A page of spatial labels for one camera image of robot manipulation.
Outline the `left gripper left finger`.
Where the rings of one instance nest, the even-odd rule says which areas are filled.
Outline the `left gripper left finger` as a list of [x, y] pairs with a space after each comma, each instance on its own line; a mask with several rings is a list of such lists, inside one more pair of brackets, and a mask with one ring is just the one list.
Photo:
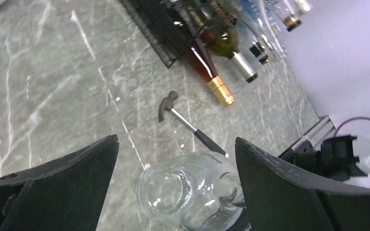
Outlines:
[[119, 152], [116, 135], [0, 177], [0, 231], [93, 231]]

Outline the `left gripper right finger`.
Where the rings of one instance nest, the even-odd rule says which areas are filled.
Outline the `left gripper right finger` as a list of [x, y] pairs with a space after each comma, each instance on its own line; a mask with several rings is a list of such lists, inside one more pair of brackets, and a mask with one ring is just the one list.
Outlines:
[[370, 231], [370, 188], [318, 176], [240, 137], [235, 154], [255, 231]]

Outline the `round clear glass bottle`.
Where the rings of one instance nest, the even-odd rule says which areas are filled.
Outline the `round clear glass bottle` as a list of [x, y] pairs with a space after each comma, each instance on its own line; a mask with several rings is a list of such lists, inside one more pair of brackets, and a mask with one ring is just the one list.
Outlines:
[[236, 165], [213, 151], [147, 168], [136, 184], [136, 199], [147, 217], [184, 231], [225, 231], [246, 208]]

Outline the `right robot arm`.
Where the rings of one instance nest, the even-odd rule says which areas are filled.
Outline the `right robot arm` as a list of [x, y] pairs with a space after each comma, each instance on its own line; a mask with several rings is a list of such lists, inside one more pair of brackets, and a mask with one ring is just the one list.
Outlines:
[[279, 158], [308, 172], [336, 181], [370, 174], [370, 138], [340, 136], [324, 140], [320, 150], [310, 141], [295, 144]]

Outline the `red wine bottle gold cap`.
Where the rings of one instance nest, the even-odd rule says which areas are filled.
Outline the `red wine bottle gold cap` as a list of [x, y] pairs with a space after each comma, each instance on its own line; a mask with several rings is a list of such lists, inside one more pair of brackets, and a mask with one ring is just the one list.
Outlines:
[[190, 48], [183, 54], [182, 60], [206, 82], [222, 106], [227, 107], [234, 103], [234, 96], [218, 74], [211, 56], [200, 38], [194, 40]]

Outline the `green wine bottle silver cap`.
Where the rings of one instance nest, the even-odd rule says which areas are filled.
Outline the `green wine bottle silver cap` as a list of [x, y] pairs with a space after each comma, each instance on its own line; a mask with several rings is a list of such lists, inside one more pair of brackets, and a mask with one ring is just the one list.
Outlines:
[[216, 56], [227, 58], [245, 81], [251, 83], [258, 74], [238, 48], [238, 33], [231, 23], [208, 19], [204, 22], [201, 38], [208, 50]]

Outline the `blue label clear bottle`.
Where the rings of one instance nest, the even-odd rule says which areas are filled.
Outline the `blue label clear bottle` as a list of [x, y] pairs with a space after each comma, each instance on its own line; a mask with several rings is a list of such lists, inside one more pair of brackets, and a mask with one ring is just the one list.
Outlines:
[[254, 42], [259, 42], [270, 59], [282, 59], [286, 56], [283, 47], [275, 35], [265, 25], [259, 7], [254, 0], [220, 0], [220, 6], [232, 17], [243, 24], [249, 49]]

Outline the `clear bottle white label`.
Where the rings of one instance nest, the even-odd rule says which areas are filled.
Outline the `clear bottle white label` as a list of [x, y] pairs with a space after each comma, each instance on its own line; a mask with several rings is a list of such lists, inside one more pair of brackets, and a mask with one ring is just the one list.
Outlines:
[[300, 17], [311, 10], [308, 0], [269, 0], [268, 7], [289, 32], [300, 26], [302, 23]]

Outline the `small grey hammer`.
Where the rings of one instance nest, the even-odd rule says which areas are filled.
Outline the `small grey hammer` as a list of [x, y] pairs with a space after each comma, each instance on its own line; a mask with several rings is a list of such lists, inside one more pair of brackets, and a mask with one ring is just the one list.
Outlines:
[[166, 97], [164, 97], [159, 105], [158, 110], [158, 121], [161, 123], [164, 121], [164, 112], [171, 113], [176, 119], [178, 119], [185, 127], [187, 127], [194, 136], [201, 141], [209, 150], [220, 153], [225, 157], [229, 157], [229, 154], [223, 150], [216, 142], [208, 137], [204, 132], [194, 126], [184, 116], [182, 116], [177, 110], [174, 109], [174, 101], [178, 98], [176, 91], [170, 91]]

